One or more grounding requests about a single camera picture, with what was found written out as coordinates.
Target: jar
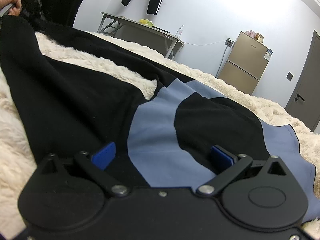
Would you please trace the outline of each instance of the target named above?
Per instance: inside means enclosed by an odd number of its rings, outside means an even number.
[[[263,36],[260,33],[256,33],[254,39],[260,42],[261,44],[263,43]]]

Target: refrigerator label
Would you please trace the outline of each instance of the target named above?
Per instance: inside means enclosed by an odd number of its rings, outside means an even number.
[[[269,61],[270,58],[271,58],[271,55],[272,55],[272,50],[271,49],[268,49],[266,54],[264,55],[264,58]]]

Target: door handle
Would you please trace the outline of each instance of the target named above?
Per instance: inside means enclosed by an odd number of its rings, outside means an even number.
[[[295,100],[295,99],[294,99],[294,101],[296,101],[296,102],[297,102],[297,101],[298,101],[298,98],[301,98],[301,99],[302,99],[302,101],[304,101],[304,99],[302,98],[302,96],[300,96],[300,94],[297,94],[297,97],[296,97],[296,99],[297,99],[297,100]]]

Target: table leg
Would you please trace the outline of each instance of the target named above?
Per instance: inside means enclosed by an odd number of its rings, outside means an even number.
[[[178,51],[181,51],[182,48],[183,48],[183,44],[181,44],[181,46],[179,47]]]
[[[116,36],[117,31],[120,30],[122,26],[124,26],[124,24],[121,24],[120,22],[118,22],[116,29],[111,32],[113,34],[113,37]]]
[[[165,44],[165,51],[168,52],[168,42],[166,38],[164,38],[164,44]]]
[[[100,23],[100,26],[99,26],[99,29],[98,29],[98,33],[100,33],[100,31],[101,31],[101,28],[102,28],[102,25],[103,25],[105,19],[106,19],[106,16],[103,15],[101,23]]]
[[[165,55],[165,58],[169,58],[169,56],[170,56],[170,54],[171,54],[174,46],[176,45],[176,43],[177,43],[177,40],[172,41],[172,43],[171,43],[171,45],[170,45],[170,48],[168,49],[168,52],[167,52],[167,54]]]
[[[104,28],[102,29],[102,31],[104,32],[104,30],[107,29],[107,28],[109,28],[109,27],[116,29],[116,27],[113,27],[113,26],[112,26],[115,22],[117,22],[117,20],[114,20],[112,23],[108,24],[106,27],[104,27]]]

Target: bed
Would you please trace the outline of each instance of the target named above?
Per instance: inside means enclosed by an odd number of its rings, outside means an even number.
[[[311,133],[301,121],[291,117],[279,104],[244,94],[211,74],[165,59],[161,54],[148,47],[103,34],[92,34],[214,88],[250,109],[268,124],[275,126],[290,124],[299,139],[301,156],[316,166],[314,193],[316,197],[320,196],[320,135]],[[147,99],[152,97],[156,89],[156,82],[146,81],[141,75],[123,66],[117,66],[108,59],[97,58],[73,48],[65,48],[48,39],[42,33],[36,33],[36,37],[41,53],[52,59],[108,73],[135,85]],[[0,232],[10,239],[24,228],[24,223],[17,209],[17,198],[35,170],[36,163],[2,71],[0,72],[0,123]],[[320,238],[319,227],[318,221],[312,221],[304,226],[307,232],[317,238]]]

